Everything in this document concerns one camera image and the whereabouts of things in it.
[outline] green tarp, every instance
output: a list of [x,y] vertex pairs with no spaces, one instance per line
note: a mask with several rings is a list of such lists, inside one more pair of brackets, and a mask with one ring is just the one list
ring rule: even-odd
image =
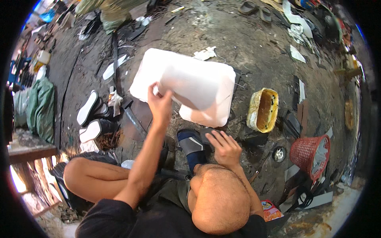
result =
[[49,143],[54,142],[54,86],[46,77],[37,80],[29,93],[26,110],[29,130]]

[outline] knee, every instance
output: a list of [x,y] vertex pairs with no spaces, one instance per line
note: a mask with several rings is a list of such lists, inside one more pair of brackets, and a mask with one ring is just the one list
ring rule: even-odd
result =
[[76,157],[69,161],[65,166],[64,182],[69,190],[80,180],[82,168],[85,166],[86,162],[87,159],[84,157]]

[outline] navy blue sock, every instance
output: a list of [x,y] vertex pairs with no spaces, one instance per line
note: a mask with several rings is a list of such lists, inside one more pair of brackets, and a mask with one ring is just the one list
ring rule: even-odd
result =
[[[181,141],[185,138],[189,138],[193,136],[195,136],[195,134],[192,132],[181,132],[177,135],[177,139]],[[196,164],[206,164],[208,162],[205,156],[204,150],[190,153],[189,155],[187,155],[187,161],[188,161],[189,169],[192,173]]]

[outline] red plastic basket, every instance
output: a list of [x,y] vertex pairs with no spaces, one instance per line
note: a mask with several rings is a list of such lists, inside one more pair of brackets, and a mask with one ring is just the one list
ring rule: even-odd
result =
[[[326,160],[320,164],[320,168],[312,174],[312,163],[317,148],[322,140],[326,139],[324,148],[328,150],[325,154]],[[324,171],[330,157],[331,141],[328,135],[318,137],[299,138],[294,141],[290,149],[290,160],[296,164],[302,171],[309,174],[312,181],[320,177]]]

